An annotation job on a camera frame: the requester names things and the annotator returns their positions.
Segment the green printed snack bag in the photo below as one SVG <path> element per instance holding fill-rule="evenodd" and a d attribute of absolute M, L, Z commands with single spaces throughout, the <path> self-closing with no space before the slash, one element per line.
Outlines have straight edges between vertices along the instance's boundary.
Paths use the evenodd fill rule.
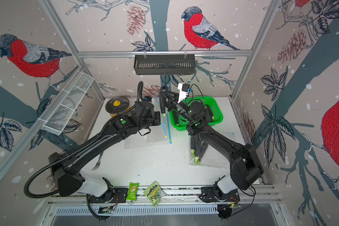
<path fill-rule="evenodd" d="M 143 194 L 154 207 L 157 207 L 161 198 L 166 195 L 157 181 L 149 185 Z"/>

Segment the green plastic basket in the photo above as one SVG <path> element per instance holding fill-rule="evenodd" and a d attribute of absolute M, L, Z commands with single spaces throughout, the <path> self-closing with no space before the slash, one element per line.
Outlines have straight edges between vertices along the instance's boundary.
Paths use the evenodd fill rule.
<path fill-rule="evenodd" d="M 202 97 L 194 97 L 193 100 L 200 100 L 203 101 L 205 105 L 208 105 L 209 107 L 206 107 L 206 109 L 210 108 L 212 110 L 212 122 L 209 122 L 210 126 L 214 126 L 215 124 L 219 124 L 223 121 L 223 114 L 216 102 L 216 100 L 209 96 Z M 185 119 L 179 115 L 179 122 L 175 122 L 175 118 L 173 116 L 174 111 L 169 112 L 169 119 L 171 125 L 177 130 L 177 131 L 186 131 L 186 126 L 188 125 L 188 121 L 185 121 Z"/>

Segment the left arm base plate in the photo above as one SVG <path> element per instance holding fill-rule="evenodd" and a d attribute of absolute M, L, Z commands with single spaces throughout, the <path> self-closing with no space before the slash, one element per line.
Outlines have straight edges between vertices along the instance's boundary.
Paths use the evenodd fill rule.
<path fill-rule="evenodd" d="M 127 187 L 112 187 L 100 197 L 89 195 L 89 203 L 125 203 L 128 191 Z"/>

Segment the small clear zip-top bag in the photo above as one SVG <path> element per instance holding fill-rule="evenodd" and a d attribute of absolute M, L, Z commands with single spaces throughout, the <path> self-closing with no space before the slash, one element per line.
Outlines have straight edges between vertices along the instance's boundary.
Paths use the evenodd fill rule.
<path fill-rule="evenodd" d="M 225 170 L 230 169 L 230 163 L 229 163 L 228 159 L 226 157 L 224 157 L 219 151 L 217 151 L 214 147 L 212 147 L 210 145 L 208 146 L 208 149 L 205 152 L 205 154 L 204 154 L 199 165 L 193 164 L 191 162 L 192 159 L 193 159 L 193 156 L 191 154 L 191 148 L 190 148 L 190 154 L 189 154 L 189 164 L 190 165 L 213 167 L 213 168 L 220 168 L 220 169 L 225 169 Z"/>

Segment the yellow pot with lid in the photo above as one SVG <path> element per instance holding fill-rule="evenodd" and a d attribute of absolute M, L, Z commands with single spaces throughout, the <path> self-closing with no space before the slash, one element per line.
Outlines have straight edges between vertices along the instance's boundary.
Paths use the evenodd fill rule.
<path fill-rule="evenodd" d="M 105 110 L 111 117 L 123 113 L 130 108 L 130 101 L 127 97 L 117 96 L 107 101 L 105 104 Z"/>

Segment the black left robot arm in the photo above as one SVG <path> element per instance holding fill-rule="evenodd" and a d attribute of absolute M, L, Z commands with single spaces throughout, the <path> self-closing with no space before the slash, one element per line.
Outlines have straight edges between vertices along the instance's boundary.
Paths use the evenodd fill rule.
<path fill-rule="evenodd" d="M 63 153 L 49 156 L 49 164 L 34 173 L 24 185 L 24 194 L 33 199 L 40 199 L 59 194 L 66 197 L 74 193 L 86 194 L 86 201 L 94 196 L 102 202 L 119 201 L 110 181 L 89 178 L 81 172 L 82 168 L 92 159 L 101 155 L 111 146 L 125 140 L 140 130 L 150 131 L 151 126 L 161 124 L 160 113 L 154 111 L 149 98 L 143 98 L 143 82 L 137 86 L 137 99 L 128 110 L 109 119 L 102 130 L 80 146 Z M 56 190 L 45 194 L 34 194 L 30 191 L 31 183 L 46 170 L 50 170 Z"/>

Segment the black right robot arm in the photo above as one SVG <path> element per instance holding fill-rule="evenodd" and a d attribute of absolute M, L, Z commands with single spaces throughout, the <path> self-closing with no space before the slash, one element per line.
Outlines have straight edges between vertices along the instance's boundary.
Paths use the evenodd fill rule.
<path fill-rule="evenodd" d="M 264 173 L 256 148 L 250 144 L 236 143 L 215 131 L 205 121 L 205 107 L 202 103 L 192 102 L 187 104 L 184 102 L 188 95 L 187 90 L 187 88 L 182 88 L 180 93 L 175 93 L 163 86 L 159 101 L 161 112 L 176 112 L 186 119 L 188 134 L 212 146 L 229 162 L 229 175 L 217 180 L 213 185 L 212 192 L 210 194 L 205 192 L 200 196 L 200 199 L 203 202 L 234 200 L 235 198 L 231 195 L 232 192 L 237 189 L 247 190 Z"/>

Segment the small green snack packet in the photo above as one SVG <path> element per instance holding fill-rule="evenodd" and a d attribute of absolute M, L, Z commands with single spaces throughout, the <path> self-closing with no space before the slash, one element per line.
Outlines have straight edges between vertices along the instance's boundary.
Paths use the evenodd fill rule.
<path fill-rule="evenodd" d="M 128 201 L 136 201 L 137 200 L 138 187 L 139 187 L 139 183 L 130 182 L 126 200 L 128 200 Z"/>

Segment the eggplant in basket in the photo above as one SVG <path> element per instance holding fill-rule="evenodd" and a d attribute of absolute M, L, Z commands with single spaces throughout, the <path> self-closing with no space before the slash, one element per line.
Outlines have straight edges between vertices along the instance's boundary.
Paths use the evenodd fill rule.
<path fill-rule="evenodd" d="M 204 105 L 204 111 L 205 111 L 205 120 L 206 122 L 214 122 L 214 115 L 213 111 L 211 110 L 209 105 Z"/>

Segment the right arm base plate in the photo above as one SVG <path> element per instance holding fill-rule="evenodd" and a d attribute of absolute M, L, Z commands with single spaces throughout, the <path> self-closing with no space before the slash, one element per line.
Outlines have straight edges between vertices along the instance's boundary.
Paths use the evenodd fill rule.
<path fill-rule="evenodd" d="M 211 202 L 239 202 L 240 197 L 237 189 L 225 194 L 216 186 L 201 187 L 199 199 L 205 203 Z"/>

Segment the large clear zip-top bag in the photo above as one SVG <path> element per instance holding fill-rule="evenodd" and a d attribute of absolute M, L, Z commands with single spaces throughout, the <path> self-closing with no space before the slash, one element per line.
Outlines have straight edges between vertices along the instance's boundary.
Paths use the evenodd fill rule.
<path fill-rule="evenodd" d="M 157 108 L 157 110 L 160 112 L 161 108 L 160 108 L 160 102 L 159 102 L 159 97 L 158 96 L 154 96 L 155 99 L 155 106 Z M 164 138 L 165 141 L 169 144 L 172 144 L 172 138 L 171 138 L 171 134 L 170 134 L 170 129 L 169 129 L 169 119 L 168 119 L 168 115 L 167 114 L 162 114 L 160 112 L 160 118 L 161 118 L 161 127 L 163 129 L 164 132 Z"/>

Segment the dark eggplant green stem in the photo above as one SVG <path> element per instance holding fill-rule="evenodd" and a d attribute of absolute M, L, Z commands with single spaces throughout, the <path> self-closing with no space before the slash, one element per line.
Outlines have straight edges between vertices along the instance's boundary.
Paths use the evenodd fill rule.
<path fill-rule="evenodd" d="M 190 139 L 190 148 L 191 148 L 191 154 L 193 156 L 192 163 L 199 165 L 205 152 L 208 149 L 208 144 L 205 142 L 202 142 L 198 137 L 191 136 Z"/>

